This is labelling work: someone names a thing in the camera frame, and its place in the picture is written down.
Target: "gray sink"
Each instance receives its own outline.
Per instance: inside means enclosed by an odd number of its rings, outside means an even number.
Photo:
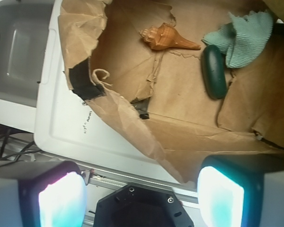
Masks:
[[[0,99],[36,106],[53,0],[0,2]]]

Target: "black hole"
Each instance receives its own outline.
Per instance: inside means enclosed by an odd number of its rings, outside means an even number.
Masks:
[[[115,201],[116,201],[116,202],[120,202],[119,197],[116,196],[116,197],[115,197]]]
[[[181,214],[182,214],[182,212],[180,211],[180,212],[178,212],[178,213],[175,213],[174,216],[175,216],[175,218],[176,218],[176,217],[179,217]]]

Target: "led light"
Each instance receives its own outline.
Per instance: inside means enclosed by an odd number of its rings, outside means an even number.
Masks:
[[[39,193],[41,227],[80,227],[86,208],[86,186],[76,172],[66,176]]]
[[[209,227],[240,227],[244,189],[212,166],[204,167],[198,178],[201,215]]]

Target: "green cloth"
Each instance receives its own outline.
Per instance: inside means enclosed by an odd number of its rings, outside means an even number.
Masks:
[[[268,12],[236,17],[229,13],[231,23],[220,30],[208,33],[203,42],[216,45],[226,54],[228,68],[242,68],[250,64],[263,51],[273,28],[273,18]]]

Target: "conch shell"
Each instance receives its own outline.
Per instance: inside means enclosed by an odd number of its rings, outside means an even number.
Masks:
[[[151,26],[139,31],[143,40],[149,43],[151,49],[160,51],[170,47],[200,50],[201,46],[183,38],[171,25],[163,23],[160,27]]]

